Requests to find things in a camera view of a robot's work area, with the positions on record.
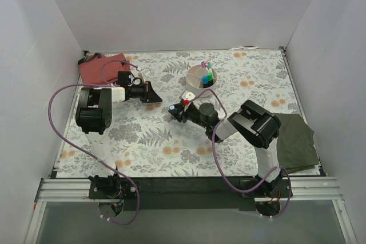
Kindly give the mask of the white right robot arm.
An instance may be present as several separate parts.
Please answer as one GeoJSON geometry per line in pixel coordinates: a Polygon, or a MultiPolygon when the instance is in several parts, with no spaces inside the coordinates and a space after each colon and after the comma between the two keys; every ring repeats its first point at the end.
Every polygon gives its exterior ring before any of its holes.
{"type": "Polygon", "coordinates": [[[275,195],[280,189],[282,178],[277,157],[277,138],[281,127],[280,120],[271,112],[251,100],[245,101],[240,108],[228,118],[219,122],[218,112],[213,104],[203,103],[195,107],[186,105],[185,100],[171,105],[169,113],[179,122],[191,121],[205,129],[205,134],[216,143],[240,133],[246,141],[254,146],[258,163],[259,191],[266,197],[275,195]]]}

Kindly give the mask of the white divided round container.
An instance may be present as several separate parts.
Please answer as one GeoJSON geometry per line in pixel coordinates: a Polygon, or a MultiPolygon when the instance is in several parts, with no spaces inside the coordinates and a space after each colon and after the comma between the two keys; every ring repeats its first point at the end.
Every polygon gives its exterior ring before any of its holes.
{"type": "Polygon", "coordinates": [[[203,68],[201,64],[192,66],[186,74],[186,89],[187,91],[193,93],[194,95],[199,95],[203,92],[202,98],[211,97],[212,93],[207,91],[203,87],[202,78],[207,75],[209,70],[203,68]]]}

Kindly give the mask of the green capped black highlighter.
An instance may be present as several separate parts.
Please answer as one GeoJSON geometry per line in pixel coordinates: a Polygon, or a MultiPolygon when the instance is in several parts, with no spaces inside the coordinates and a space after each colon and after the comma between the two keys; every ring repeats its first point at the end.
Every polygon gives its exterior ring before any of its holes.
{"type": "Polygon", "coordinates": [[[208,74],[208,84],[210,86],[212,86],[214,84],[214,81],[213,81],[213,74],[212,73],[209,73],[208,74]]]}

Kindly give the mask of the blue capped black highlighter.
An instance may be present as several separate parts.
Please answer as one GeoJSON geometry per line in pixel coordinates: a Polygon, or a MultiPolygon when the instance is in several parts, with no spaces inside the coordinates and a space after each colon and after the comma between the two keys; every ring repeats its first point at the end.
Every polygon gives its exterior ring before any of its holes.
{"type": "Polygon", "coordinates": [[[205,75],[202,77],[202,85],[203,88],[206,89],[207,87],[209,87],[209,81],[208,81],[208,76],[205,75]]]}

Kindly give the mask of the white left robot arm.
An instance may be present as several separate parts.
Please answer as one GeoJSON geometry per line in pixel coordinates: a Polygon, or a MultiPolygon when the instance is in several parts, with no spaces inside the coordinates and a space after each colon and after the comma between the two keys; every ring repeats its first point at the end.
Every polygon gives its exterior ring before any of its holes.
{"type": "Polygon", "coordinates": [[[161,103],[162,98],[153,90],[146,79],[146,69],[139,70],[134,77],[131,71],[119,71],[117,81],[107,86],[83,87],[79,94],[75,121],[97,157],[96,174],[100,177],[113,175],[114,172],[104,166],[106,163],[116,168],[110,149],[109,127],[113,121],[112,109],[116,105],[127,115],[137,118],[137,112],[128,105],[128,100],[139,99],[141,103],[161,103]]]}

